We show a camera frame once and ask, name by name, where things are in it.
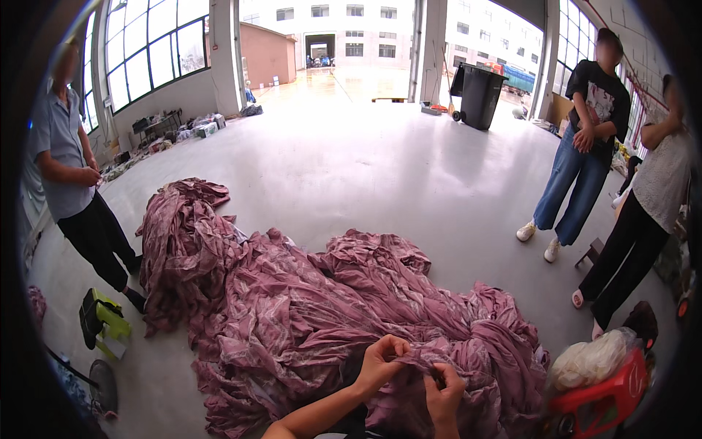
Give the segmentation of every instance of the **shoe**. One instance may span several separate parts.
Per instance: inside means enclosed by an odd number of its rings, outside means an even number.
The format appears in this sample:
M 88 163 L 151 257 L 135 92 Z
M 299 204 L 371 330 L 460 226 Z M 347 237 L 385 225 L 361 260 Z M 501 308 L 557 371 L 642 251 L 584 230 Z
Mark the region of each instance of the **shoe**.
M 534 236 L 534 233 L 536 233 L 536 224 L 534 224 L 534 220 L 531 220 L 524 227 L 517 230 L 517 239 L 526 242 L 530 237 Z
M 124 293 L 124 295 L 127 296 L 131 304 L 134 305 L 134 308 L 136 308 L 139 313 L 144 314 L 144 305 L 146 304 L 146 299 L 144 296 L 129 287 L 127 287 L 127 292 Z
M 141 261 L 144 259 L 144 255 L 140 254 L 134 258 L 134 261 L 127 266 L 127 271 L 132 275 L 138 275 L 141 272 Z
M 558 258 L 559 251 L 561 251 L 561 243 L 558 237 L 555 237 L 548 244 L 546 251 L 543 252 L 543 258 L 551 263 Z

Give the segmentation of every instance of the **slipper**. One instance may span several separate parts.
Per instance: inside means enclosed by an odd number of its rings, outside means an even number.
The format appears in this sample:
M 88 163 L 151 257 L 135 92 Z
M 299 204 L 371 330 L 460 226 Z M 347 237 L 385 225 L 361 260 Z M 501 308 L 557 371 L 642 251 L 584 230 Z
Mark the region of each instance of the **slipper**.
M 583 293 L 581 293 L 579 289 L 576 290 L 571 296 L 571 302 L 573 302 L 573 306 L 576 310 L 579 310 L 581 306 L 583 306 L 585 300 L 583 299 Z

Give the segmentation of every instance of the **white sneaker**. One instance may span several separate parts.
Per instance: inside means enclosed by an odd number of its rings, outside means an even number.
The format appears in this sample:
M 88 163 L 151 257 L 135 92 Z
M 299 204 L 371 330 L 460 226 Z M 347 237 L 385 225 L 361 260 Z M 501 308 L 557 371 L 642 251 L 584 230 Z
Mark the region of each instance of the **white sneaker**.
M 548 248 L 543 253 L 543 258 L 548 262 L 553 262 L 558 258 L 558 252 L 561 251 L 561 243 L 558 237 L 555 237 L 548 244 Z
M 536 233 L 536 224 L 534 220 L 529 221 L 524 227 L 517 230 L 517 239 L 519 241 L 528 241 Z

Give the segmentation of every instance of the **small stool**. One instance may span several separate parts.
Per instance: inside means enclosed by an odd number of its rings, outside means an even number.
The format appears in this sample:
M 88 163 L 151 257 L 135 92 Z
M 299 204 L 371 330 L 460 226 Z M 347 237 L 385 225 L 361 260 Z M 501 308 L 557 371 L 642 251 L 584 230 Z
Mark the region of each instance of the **small stool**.
M 575 263 L 575 268 L 577 268 L 580 265 L 580 262 L 583 262 L 586 256 L 590 258 L 590 262 L 592 262 L 593 264 L 597 262 L 597 258 L 600 257 L 600 253 L 602 253 L 603 248 L 604 244 L 602 244 L 602 241 L 600 241 L 599 238 L 595 238 L 595 240 L 590 243 L 590 249 L 587 250 L 583 257 Z
M 97 288 L 90 288 L 83 298 L 82 306 L 78 309 L 78 316 L 81 320 L 83 340 L 88 349 L 93 350 L 97 346 L 113 360 L 118 356 L 121 357 L 124 351 L 115 355 L 108 346 L 111 343 L 106 342 L 108 336 L 118 340 L 120 335 L 127 337 L 131 334 L 131 326 L 122 315 L 121 305 L 110 300 Z

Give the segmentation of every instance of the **pink fabric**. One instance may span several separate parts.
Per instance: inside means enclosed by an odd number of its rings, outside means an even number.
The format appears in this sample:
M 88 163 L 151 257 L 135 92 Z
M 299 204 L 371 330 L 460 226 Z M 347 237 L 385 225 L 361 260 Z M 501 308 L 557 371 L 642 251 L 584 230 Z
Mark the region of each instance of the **pink fabric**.
M 368 403 L 367 426 L 432 437 L 422 373 L 449 362 L 467 383 L 461 435 L 512 436 L 538 416 L 546 364 L 536 328 L 511 295 L 476 282 L 436 288 L 430 262 L 396 235 L 349 230 L 319 254 L 276 229 L 238 245 L 233 218 L 214 213 L 223 186 L 175 182 L 149 201 L 142 284 L 147 336 L 188 322 L 207 431 L 239 438 L 269 418 L 335 391 L 345 359 L 384 334 L 410 341 L 409 364 Z

